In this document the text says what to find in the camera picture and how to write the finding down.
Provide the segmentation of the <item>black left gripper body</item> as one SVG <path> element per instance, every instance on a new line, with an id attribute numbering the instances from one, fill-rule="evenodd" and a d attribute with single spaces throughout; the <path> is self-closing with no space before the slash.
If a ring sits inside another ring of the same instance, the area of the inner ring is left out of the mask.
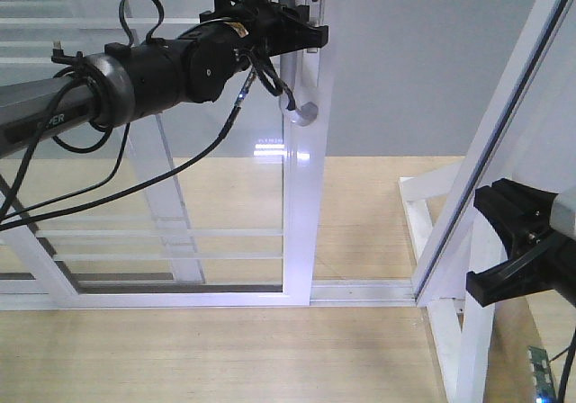
<path id="1" fill-rule="evenodd" d="M 273 0 L 214 0 L 200 14 L 199 51 L 209 57 L 275 57 L 311 47 L 310 8 Z"/>

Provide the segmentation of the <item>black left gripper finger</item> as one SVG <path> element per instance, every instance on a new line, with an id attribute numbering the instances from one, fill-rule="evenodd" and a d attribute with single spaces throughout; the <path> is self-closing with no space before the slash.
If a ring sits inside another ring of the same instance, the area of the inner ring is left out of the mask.
<path id="1" fill-rule="evenodd" d="M 269 54 L 283 55 L 303 49 L 320 49 L 329 41 L 329 27 L 306 23 L 287 23 L 276 27 L 269 35 Z"/>

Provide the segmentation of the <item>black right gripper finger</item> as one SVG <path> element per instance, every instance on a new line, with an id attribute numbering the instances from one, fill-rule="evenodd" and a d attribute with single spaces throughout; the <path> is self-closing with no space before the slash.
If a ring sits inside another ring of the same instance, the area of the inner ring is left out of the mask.
<path id="1" fill-rule="evenodd" d="M 520 257 L 509 259 L 482 273 L 468 272 L 466 291 L 482 307 L 487 307 L 500 301 L 551 290 L 553 284 L 544 272 L 545 257 L 560 241 L 560 236 L 550 236 Z"/>

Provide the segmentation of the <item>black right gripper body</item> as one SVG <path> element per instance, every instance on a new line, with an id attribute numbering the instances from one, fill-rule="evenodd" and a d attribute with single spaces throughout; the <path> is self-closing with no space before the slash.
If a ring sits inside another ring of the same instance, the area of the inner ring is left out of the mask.
<path id="1" fill-rule="evenodd" d="M 549 219 L 555 193 L 507 178 L 475 191 L 474 208 L 498 234 L 509 259 L 527 253 L 553 234 Z"/>

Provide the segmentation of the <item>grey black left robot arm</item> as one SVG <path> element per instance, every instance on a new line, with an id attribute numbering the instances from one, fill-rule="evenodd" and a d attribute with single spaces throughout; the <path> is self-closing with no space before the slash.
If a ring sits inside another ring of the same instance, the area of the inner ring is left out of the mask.
<path id="1" fill-rule="evenodd" d="M 272 0 L 214 0 L 200 22 L 173 40 L 148 31 L 136 45 L 108 43 L 102 53 L 52 61 L 57 77 L 1 89 L 1 154 L 26 149 L 85 122 L 110 133 L 179 103 L 214 102 L 226 82 L 255 67 L 274 96 L 290 93 L 270 59 L 329 41 L 326 25 L 311 24 L 307 5 Z"/>

